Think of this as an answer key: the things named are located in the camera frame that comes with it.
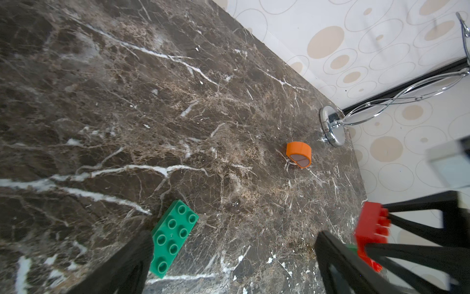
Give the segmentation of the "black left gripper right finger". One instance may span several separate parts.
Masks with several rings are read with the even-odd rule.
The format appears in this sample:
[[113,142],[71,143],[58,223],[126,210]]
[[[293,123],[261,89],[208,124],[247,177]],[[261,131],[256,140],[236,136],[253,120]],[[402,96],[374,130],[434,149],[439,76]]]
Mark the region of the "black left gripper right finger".
[[342,294],[348,288],[357,294],[400,293],[330,232],[318,234],[314,249],[326,293]]

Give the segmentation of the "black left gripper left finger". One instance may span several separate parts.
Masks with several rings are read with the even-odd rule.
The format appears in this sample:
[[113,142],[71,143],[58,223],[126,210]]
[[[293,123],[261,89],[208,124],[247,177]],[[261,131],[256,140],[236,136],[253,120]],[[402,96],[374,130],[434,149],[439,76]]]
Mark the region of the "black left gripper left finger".
[[141,294],[150,264],[154,243],[150,231],[135,235],[115,255],[101,264],[70,294]]

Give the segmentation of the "red long lego brick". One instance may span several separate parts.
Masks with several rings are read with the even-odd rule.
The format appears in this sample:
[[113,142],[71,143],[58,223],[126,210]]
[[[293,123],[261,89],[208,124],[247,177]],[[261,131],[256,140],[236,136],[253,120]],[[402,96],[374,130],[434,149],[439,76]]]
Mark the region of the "red long lego brick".
[[358,256],[377,273],[383,267],[367,255],[365,246],[369,244],[386,244],[388,242],[391,223],[388,216],[389,211],[382,204],[365,202],[354,232]]

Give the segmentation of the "green square lego brick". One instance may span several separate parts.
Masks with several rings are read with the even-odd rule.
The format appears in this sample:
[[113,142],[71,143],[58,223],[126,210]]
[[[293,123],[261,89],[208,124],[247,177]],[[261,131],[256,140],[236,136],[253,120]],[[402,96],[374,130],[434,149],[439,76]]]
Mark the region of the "green square lego brick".
[[358,248],[355,244],[345,244],[345,246],[352,251],[353,253],[357,254]]

